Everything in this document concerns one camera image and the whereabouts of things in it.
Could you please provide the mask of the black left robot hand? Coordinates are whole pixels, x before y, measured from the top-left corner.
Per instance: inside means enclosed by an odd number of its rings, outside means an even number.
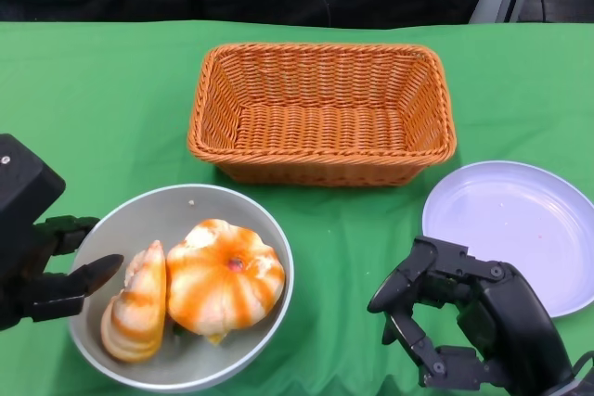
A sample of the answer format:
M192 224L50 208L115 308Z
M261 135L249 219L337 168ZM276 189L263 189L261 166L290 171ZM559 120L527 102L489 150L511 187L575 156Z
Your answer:
M122 254L108 254L68 274L45 269L52 257L80 248L97 223L94 217L53 217L1 246L3 330L24 318L42 322L77 315L85 299L115 276L123 264Z

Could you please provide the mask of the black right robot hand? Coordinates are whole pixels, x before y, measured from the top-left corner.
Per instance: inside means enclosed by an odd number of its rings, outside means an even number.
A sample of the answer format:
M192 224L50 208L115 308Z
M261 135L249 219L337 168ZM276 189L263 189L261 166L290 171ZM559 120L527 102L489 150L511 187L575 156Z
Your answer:
M434 346L413 319L417 304L454 305L470 346ZM524 276L461 245L416 237L368 311L384 314L382 343L400 343L422 387L478 390L488 383L510 395L548 395L575 379L562 338Z

